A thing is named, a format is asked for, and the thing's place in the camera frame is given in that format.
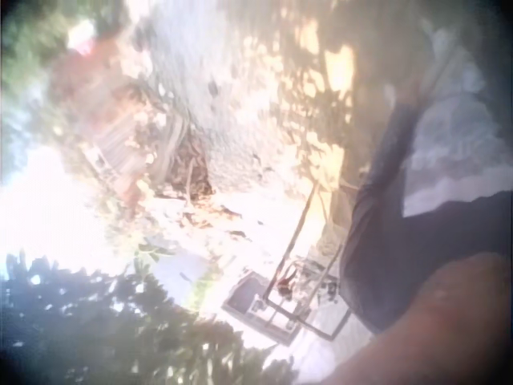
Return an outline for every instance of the tree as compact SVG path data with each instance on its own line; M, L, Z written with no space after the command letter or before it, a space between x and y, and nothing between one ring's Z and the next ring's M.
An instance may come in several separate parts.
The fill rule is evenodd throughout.
M290 363L175 305L152 275L71 273L7 257L2 350L27 383L289 384Z

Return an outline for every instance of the person's arm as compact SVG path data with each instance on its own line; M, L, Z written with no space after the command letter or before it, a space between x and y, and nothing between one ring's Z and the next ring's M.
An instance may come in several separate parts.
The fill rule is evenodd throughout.
M481 383L511 349L511 261L483 253L439 269L408 311L322 385Z
M361 193L380 192L394 179L410 149L419 109L418 81L413 79L398 95Z

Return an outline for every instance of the metal rod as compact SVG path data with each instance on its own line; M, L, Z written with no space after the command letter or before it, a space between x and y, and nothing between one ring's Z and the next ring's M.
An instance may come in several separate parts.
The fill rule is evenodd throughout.
M269 300L269 295L271 294L271 290L273 290L274 284L276 283L276 280L278 278L278 275L280 275L281 271L283 270L283 266L285 265L285 262L290 256L290 253L292 252L294 246L296 245L297 237L299 236L299 233L303 229L303 225L305 224L306 214L308 213L310 209L310 205L312 204L313 196L315 195L315 192L317 191L317 187L319 185L319 182L316 181L313 184L312 191L310 192L310 195L308 197L308 200L306 201L305 208L303 209L303 213L301 213L301 218L299 219L299 222L297 223L296 230L294 231L294 234L292 236L292 239L289 242L289 245L287 246L287 249L285 253L283 254L283 257L281 258L280 264L278 265L276 271L274 272L273 279L271 279L271 282L269 283L269 286L264 292L264 295L262 298L264 301Z
M302 304L302 308L301 308L300 312L298 313L299 316L301 316L301 314L303 314L303 312L305 311L305 307L308 307L310 305L311 301L313 300L313 297L315 296L316 292L319 290L319 287L322 285L324 278L326 278L326 275L328 275L329 270L331 269L331 266L333 266L333 264L335 263L335 261L337 260L337 258L340 254L341 253L339 253L337 251L335 253L335 255L331 258L331 261L329 261L329 264L326 266L326 268L322 272L321 279L319 279L319 281L315 285L315 288L309 294L308 299L306 300L306 303Z
M292 314L289 311L283 309L277 303L275 303L275 302L273 302L271 300L268 300L267 303L276 312L278 312L280 314L283 314L285 317L287 317L288 319L290 319L292 321L299 322L306 330L309 330L309 331L313 332L317 336L319 336L319 337L321 337L321 338L323 338L323 339L325 339L327 341L333 341L338 336L340 331L344 328L345 324L349 321L349 317L352 314L350 309L346 310L345 314L344 314L344 317L342 317L341 321L338 323L338 325L335 328L335 330L333 331L333 333L332 334L328 334L328 333L325 333L322 330L317 329L315 326L310 325L305 320L299 318L296 314Z

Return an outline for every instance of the sunlight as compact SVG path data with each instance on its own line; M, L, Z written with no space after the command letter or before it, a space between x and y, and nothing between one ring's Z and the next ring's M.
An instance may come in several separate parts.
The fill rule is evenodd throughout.
M17 255L23 248L28 264L47 255L72 271L121 272L127 261L114 258L103 223L85 206L92 194L66 174L55 150L30 152L26 169L2 187L0 252Z

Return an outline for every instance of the foliage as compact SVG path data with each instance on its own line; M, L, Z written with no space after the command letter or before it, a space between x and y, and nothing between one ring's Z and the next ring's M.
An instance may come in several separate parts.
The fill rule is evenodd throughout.
M122 0L26 0L19 3L5 20L2 17L4 176L20 169L26 161L20 152L39 141L40 132L33 132L36 125L19 121L17 115L30 109L30 88L45 83L46 66L66 49L69 28L81 18L91 18L100 31L106 32L119 25L123 14Z
M176 306L151 275L87 276L50 267L46 258L27 269L23 254L8 256L7 270L2 348L28 383L293 381L286 362L263 369L271 350L246 349L228 324Z
M191 297L188 299L188 309L200 311L208 291L220 278L220 275L219 267L216 264L212 264L204 276L194 284Z

